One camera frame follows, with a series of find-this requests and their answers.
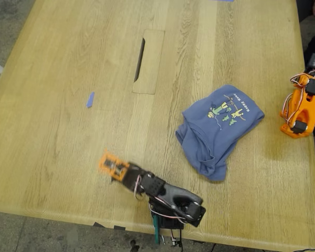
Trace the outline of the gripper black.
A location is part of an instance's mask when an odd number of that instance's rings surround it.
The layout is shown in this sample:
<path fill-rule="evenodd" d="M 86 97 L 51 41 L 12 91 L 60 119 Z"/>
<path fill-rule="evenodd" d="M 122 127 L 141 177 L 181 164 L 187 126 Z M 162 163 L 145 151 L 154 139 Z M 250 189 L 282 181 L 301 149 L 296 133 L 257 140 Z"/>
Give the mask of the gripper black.
<path fill-rule="evenodd" d="M 144 176 L 146 174 L 146 170 L 142 169 L 138 165 L 134 163 L 129 163 L 129 168 L 127 169 L 121 184 L 127 189 L 134 192 L 134 188 L 136 185 L 136 181 L 138 176 Z"/>

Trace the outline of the gripper orange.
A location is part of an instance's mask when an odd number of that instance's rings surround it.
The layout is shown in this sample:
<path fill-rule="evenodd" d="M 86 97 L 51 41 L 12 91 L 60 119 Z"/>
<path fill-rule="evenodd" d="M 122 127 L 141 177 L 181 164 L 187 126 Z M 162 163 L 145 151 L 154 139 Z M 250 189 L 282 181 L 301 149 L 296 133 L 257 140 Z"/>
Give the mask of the gripper orange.
<path fill-rule="evenodd" d="M 296 86 L 306 86 L 309 83 L 310 75 L 297 74 L 291 78 L 291 82 Z"/>

